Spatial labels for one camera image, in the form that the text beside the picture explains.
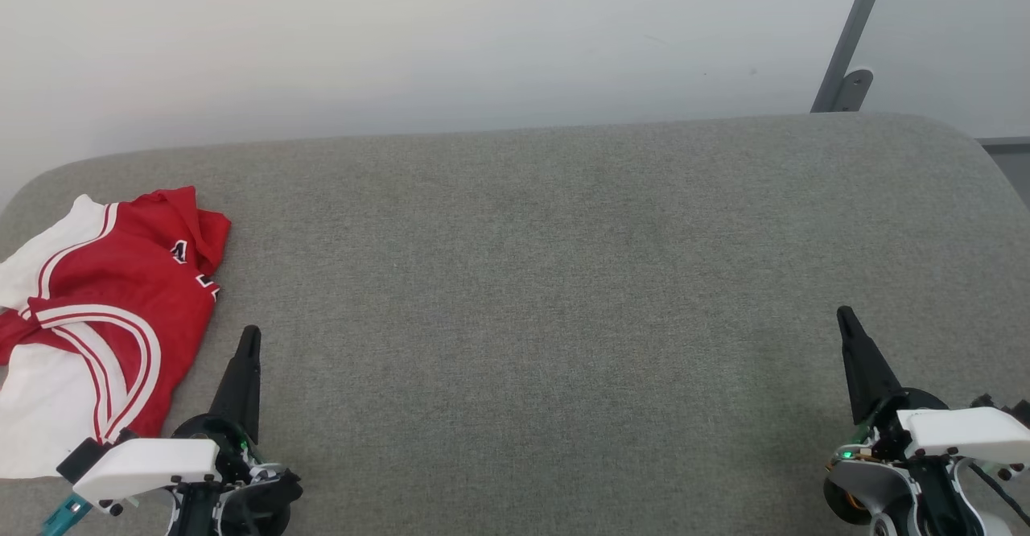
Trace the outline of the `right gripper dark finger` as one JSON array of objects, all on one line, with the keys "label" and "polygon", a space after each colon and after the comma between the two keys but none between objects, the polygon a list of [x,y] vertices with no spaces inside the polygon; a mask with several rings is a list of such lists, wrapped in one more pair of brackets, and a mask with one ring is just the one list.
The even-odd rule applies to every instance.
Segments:
[{"label": "right gripper dark finger", "polygon": [[852,418],[860,425],[883,401],[900,393],[902,386],[852,307],[836,309],[836,322]]}]

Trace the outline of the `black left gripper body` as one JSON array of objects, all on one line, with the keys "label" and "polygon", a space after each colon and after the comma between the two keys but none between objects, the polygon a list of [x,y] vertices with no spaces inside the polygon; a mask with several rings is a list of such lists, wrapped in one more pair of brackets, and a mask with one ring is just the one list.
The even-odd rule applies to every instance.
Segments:
[{"label": "black left gripper body", "polygon": [[212,414],[188,418],[176,439],[210,439],[217,447],[213,470],[201,480],[174,478],[173,535],[281,535],[290,506],[303,495],[298,474],[267,462],[236,423]]}]

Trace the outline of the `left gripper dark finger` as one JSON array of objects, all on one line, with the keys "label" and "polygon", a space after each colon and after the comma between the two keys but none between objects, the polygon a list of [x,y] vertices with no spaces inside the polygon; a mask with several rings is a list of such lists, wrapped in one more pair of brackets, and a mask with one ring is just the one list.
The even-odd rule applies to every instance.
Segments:
[{"label": "left gripper dark finger", "polygon": [[234,357],[225,368],[209,414],[236,423],[250,440],[260,439],[262,332],[248,324],[241,334]]}]

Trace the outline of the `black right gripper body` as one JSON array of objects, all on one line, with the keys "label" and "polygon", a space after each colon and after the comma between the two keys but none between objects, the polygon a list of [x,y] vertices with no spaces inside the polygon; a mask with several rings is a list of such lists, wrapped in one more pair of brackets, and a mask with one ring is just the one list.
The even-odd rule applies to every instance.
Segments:
[{"label": "black right gripper body", "polygon": [[897,462],[907,460],[905,449],[912,436],[902,427],[902,411],[949,409],[941,399],[926,390],[898,389],[871,402],[861,414],[853,415],[855,432],[840,448],[843,460],[869,460],[869,462]]}]

